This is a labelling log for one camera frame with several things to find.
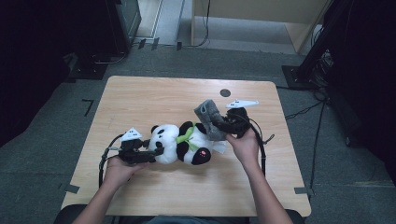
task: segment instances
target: white controller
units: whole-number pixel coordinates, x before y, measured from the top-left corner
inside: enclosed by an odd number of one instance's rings
[[[135,128],[132,128],[130,130],[128,130],[128,132],[126,132],[121,138],[121,142],[123,141],[129,141],[129,140],[134,140],[134,139],[138,139],[141,138],[143,135],[141,133],[139,133]]]
[[[241,107],[246,107],[250,105],[257,105],[259,101],[245,101],[245,100],[238,100],[236,99],[235,101],[231,102],[230,104],[227,104],[225,107],[227,108],[241,108]]]

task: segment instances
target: person's right hand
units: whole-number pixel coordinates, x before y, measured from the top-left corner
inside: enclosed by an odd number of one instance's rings
[[[241,161],[244,167],[250,164],[259,164],[259,144],[256,134],[251,128],[241,138],[235,138],[228,133],[226,139],[233,146],[233,153],[235,153],[236,158]]]

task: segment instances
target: hand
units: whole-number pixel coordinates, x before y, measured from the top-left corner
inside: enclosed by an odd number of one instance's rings
[[[259,164],[259,144],[256,134],[251,128],[245,132],[242,138],[235,138],[228,133],[226,139],[233,146],[233,153],[244,167],[250,164]]]
[[[128,182],[135,172],[147,166],[149,166],[149,162],[130,166],[120,159],[120,157],[112,157],[107,161],[106,175],[103,184],[110,185],[113,189],[118,189]]]

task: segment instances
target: panda ear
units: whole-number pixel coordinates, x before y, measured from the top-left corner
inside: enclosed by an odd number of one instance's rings
[[[158,128],[158,125],[154,125],[154,126],[151,128],[151,132],[154,132],[154,130],[155,130],[156,128]]]

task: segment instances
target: wooden table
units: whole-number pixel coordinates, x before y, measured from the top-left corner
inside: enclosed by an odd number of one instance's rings
[[[222,89],[231,96],[222,97]],[[101,155],[114,137],[135,127],[144,140],[153,125],[199,121],[193,109],[206,99],[216,103],[221,115],[235,99],[260,102],[247,112],[262,128],[264,139],[275,135],[265,147],[268,182],[285,208],[309,216],[307,195],[295,193],[304,182],[274,83],[192,78],[111,77],[70,183],[79,192],[66,192],[62,207],[90,201],[98,189]],[[247,176],[227,143],[224,154],[214,151],[203,165],[152,163],[117,192],[107,214],[254,217],[256,211]]]
[[[195,36],[195,17],[206,17],[208,1],[193,0],[192,45]],[[317,24],[321,23],[331,2],[331,0],[213,0],[210,2],[209,17],[285,22],[295,51],[301,52]]]

